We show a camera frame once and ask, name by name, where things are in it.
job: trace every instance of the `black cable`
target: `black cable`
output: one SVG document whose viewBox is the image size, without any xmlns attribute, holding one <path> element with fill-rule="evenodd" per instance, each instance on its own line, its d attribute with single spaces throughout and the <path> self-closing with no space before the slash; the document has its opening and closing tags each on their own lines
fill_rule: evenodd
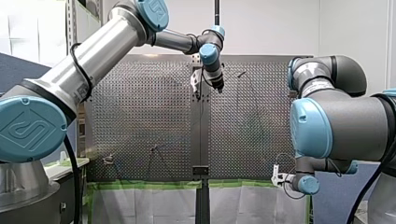
<svg viewBox="0 0 396 224">
<path fill-rule="evenodd" d="M 213 85 L 210 85 L 209 84 L 209 82 L 206 80 L 206 78 L 205 78 L 205 75 L 204 75 L 204 67 L 202 66 L 202 69 L 201 69 L 201 78 L 204 78 L 204 81 L 206 82 L 206 84 L 208 85 L 208 86 L 210 86 L 211 88 L 213 88 Z"/>
<path fill-rule="evenodd" d="M 73 223 L 79 223 L 79 211 L 81 208 L 80 190 L 79 190 L 79 169 L 77 165 L 76 156 L 74 154 L 72 145 L 70 144 L 69 138 L 66 136 L 64 138 L 64 145 L 69 154 L 70 162 L 72 164 L 73 179 L 74 179 L 74 190 L 75 190 L 75 214 Z"/>
<path fill-rule="evenodd" d="M 81 65 L 78 63 L 77 57 L 75 55 L 75 49 L 76 47 L 78 47 L 80 44 L 76 43 L 74 45 L 72 45 L 72 47 L 70 48 L 70 55 L 72 56 L 73 59 L 73 63 L 76 67 L 76 69 L 84 76 L 85 80 L 88 83 L 88 91 L 87 91 L 87 95 L 85 96 L 85 98 L 82 100 L 87 101 L 88 98 L 90 98 L 91 94 L 92 94 L 92 89 L 93 89 L 93 85 L 91 83 L 91 79 L 88 77 L 87 73 L 85 72 L 84 68 L 81 67 Z"/>
<path fill-rule="evenodd" d="M 381 161 L 379 166 L 376 168 L 374 174 L 370 177 L 369 181 L 367 181 L 366 185 L 363 187 L 361 192 L 358 195 L 355 203 L 352 206 L 352 209 L 349 212 L 349 216 L 347 219 L 346 224 L 351 224 L 353 219 L 355 218 L 355 213 L 358 210 L 359 204 L 361 204 L 361 200 L 363 199 L 364 195 L 367 193 L 369 188 L 374 184 L 374 182 L 378 179 L 379 175 L 381 174 L 382 170 L 387 167 L 388 163 L 396 156 L 396 137 L 393 140 L 392 145 L 390 146 L 387 154 L 385 155 L 384 159 Z"/>
<path fill-rule="evenodd" d="M 336 174 L 338 177 L 342 177 L 342 176 L 343 176 L 343 175 L 341 174 L 340 168 L 338 168 L 338 166 L 334 163 L 334 161 L 333 161 L 332 159 L 326 158 L 326 161 L 329 161 L 330 164 L 332 165 L 332 167 L 334 167 L 334 169 L 335 169 L 335 174 Z"/>
<path fill-rule="evenodd" d="M 286 177 L 285 177 L 285 183 L 283 183 L 283 190 L 285 191 L 286 195 L 288 195 L 289 198 L 291 198 L 291 199 L 293 199 L 293 200 L 300 200 L 300 199 L 302 199 L 303 197 L 305 197 L 305 194 L 303 194 L 303 195 L 300 196 L 300 197 L 295 198 L 295 197 L 289 195 L 288 192 L 286 191 L 286 183 L 291 184 L 289 181 L 287 181 L 287 179 L 288 179 L 288 177 L 289 177 L 291 171 L 293 171 L 295 168 L 296 168 L 295 166 L 294 166 L 293 168 L 291 168 L 291 169 L 289 170 L 288 174 L 286 175 Z"/>
</svg>

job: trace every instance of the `blue joint cap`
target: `blue joint cap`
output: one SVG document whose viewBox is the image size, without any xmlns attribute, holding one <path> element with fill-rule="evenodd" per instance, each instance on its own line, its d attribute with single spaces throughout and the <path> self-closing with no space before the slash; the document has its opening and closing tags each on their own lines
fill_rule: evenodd
<svg viewBox="0 0 396 224">
<path fill-rule="evenodd" d="M 346 175 L 354 175 L 354 174 L 356 174 L 358 172 L 358 168 L 359 168 L 358 162 L 357 161 L 352 161 L 350 163 L 349 168 L 346 171 Z"/>
<path fill-rule="evenodd" d="M 322 107 L 311 98 L 292 103 L 290 132 L 296 155 L 326 158 L 332 152 L 331 124 Z"/>
<path fill-rule="evenodd" d="M 223 38 L 225 37 L 225 30 L 224 30 L 224 28 L 222 28 L 221 26 L 219 26 L 219 25 L 213 25 L 211 30 L 212 30 L 212 31 L 218 32 L 219 34 L 221 34 L 221 36 L 222 36 Z"/>
<path fill-rule="evenodd" d="M 388 96 L 396 97 L 396 88 L 382 91 L 382 93 L 384 93 L 384 94 L 386 94 Z"/>
<path fill-rule="evenodd" d="M 137 10 L 153 31 L 160 32 L 168 26 L 169 13 L 163 0 L 137 0 Z"/>
<path fill-rule="evenodd" d="M 214 44 L 204 44 L 199 49 L 199 55 L 204 65 L 210 65 L 219 57 L 218 48 Z"/>
<path fill-rule="evenodd" d="M 296 58 L 291 59 L 290 62 L 289 62 L 289 65 L 288 65 L 288 86 L 289 86 L 289 89 L 290 89 L 291 91 L 296 91 L 296 90 L 293 88 L 293 73 L 294 73 L 294 71 L 293 71 L 293 66 L 295 65 L 295 63 L 296 63 L 297 60 L 299 60 L 299 59 L 300 59 L 299 57 L 296 57 Z"/>
<path fill-rule="evenodd" d="M 319 188 L 319 181 L 312 175 L 305 175 L 298 181 L 298 190 L 303 194 L 316 194 Z"/>
<path fill-rule="evenodd" d="M 37 161 L 52 153 L 66 136 L 64 112 L 33 96 L 0 100 L 0 161 Z"/>
</svg>

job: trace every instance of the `blue logo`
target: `blue logo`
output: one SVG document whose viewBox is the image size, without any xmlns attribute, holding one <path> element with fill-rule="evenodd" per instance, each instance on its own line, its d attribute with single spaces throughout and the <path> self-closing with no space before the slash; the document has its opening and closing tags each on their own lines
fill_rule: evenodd
<svg viewBox="0 0 396 224">
<path fill-rule="evenodd" d="M 0 130 L 0 136 L 28 151 L 35 151 L 54 131 L 53 124 L 26 106 Z"/>
<path fill-rule="evenodd" d="M 163 5 L 162 1 L 153 0 L 149 3 L 149 8 L 153 13 L 157 15 L 157 19 L 159 21 L 163 20 L 166 17 L 166 6 Z"/>
</svg>

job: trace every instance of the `metal pole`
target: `metal pole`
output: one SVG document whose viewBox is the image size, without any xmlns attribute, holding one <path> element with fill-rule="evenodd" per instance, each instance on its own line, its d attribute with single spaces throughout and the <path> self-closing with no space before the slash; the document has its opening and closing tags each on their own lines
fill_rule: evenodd
<svg viewBox="0 0 396 224">
<path fill-rule="evenodd" d="M 220 0 L 215 0 L 215 25 L 220 25 Z"/>
</svg>

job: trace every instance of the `perforated metal panel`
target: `perforated metal panel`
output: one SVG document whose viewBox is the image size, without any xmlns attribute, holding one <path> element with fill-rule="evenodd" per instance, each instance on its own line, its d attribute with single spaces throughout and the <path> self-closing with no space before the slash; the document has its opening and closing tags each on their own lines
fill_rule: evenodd
<svg viewBox="0 0 396 224">
<path fill-rule="evenodd" d="M 292 155 L 290 57 L 242 56 L 242 62 L 230 57 L 225 62 L 223 94 L 212 94 L 210 178 L 268 179 L 276 155 Z M 282 162 L 282 171 L 292 165 L 293 161 Z"/>
<path fill-rule="evenodd" d="M 93 91 L 88 177 L 191 179 L 189 63 L 135 57 L 119 63 Z M 104 165 L 110 154 L 114 164 Z"/>
<path fill-rule="evenodd" d="M 200 107 L 190 94 L 190 57 L 127 56 L 94 89 L 88 103 L 89 180 L 192 179 L 191 161 L 207 165 L 201 160 L 205 156 L 209 178 L 268 179 L 276 155 L 293 154 L 287 87 L 291 58 L 222 56 L 223 93 L 205 96 L 210 113 L 193 113 Z M 198 120 L 191 114 L 201 119 L 201 130 L 209 127 L 208 139 L 193 128 Z M 191 144 L 195 136 L 201 139 L 199 146 Z M 151 153 L 154 147 L 158 150 Z M 114 164 L 104 165 L 103 158 L 110 154 Z M 281 162 L 282 172 L 294 165 L 291 160 Z"/>
</svg>

